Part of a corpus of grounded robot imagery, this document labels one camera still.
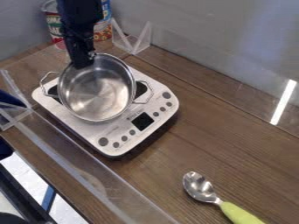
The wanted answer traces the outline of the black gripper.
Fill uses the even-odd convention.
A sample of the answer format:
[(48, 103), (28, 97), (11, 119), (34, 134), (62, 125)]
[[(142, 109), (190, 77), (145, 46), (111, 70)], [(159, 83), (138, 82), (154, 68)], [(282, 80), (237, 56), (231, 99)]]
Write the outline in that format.
[(56, 0), (62, 33), (71, 64), (82, 69), (94, 63), (94, 26), (103, 19), (102, 0)]

